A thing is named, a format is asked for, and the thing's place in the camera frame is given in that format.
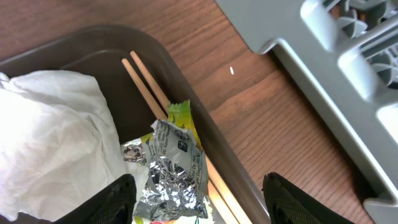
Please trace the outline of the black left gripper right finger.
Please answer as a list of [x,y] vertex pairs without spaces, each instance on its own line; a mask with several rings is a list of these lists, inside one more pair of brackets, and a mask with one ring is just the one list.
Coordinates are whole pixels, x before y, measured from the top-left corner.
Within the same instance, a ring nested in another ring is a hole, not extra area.
[[353,224],[275,172],[264,176],[262,191],[272,224]]

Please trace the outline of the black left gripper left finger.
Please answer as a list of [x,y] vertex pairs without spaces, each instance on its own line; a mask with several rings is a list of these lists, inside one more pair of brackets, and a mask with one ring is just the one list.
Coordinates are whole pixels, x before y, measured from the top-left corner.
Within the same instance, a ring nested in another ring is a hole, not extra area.
[[131,224],[136,182],[124,174],[55,224]]

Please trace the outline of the yellow green snack wrapper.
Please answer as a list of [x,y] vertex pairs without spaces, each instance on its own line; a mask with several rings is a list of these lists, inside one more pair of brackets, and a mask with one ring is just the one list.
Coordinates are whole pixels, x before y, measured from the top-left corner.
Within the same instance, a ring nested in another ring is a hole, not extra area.
[[148,168],[137,189],[134,223],[213,223],[208,169],[190,102],[170,104],[153,132],[121,145],[127,165]]

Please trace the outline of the white tissue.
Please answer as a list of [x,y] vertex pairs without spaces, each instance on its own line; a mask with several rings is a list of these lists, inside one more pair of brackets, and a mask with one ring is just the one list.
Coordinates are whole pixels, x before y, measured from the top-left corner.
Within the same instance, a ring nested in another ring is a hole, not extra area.
[[1,215],[62,218],[124,174],[142,192],[148,169],[124,161],[96,79],[66,70],[1,75]]

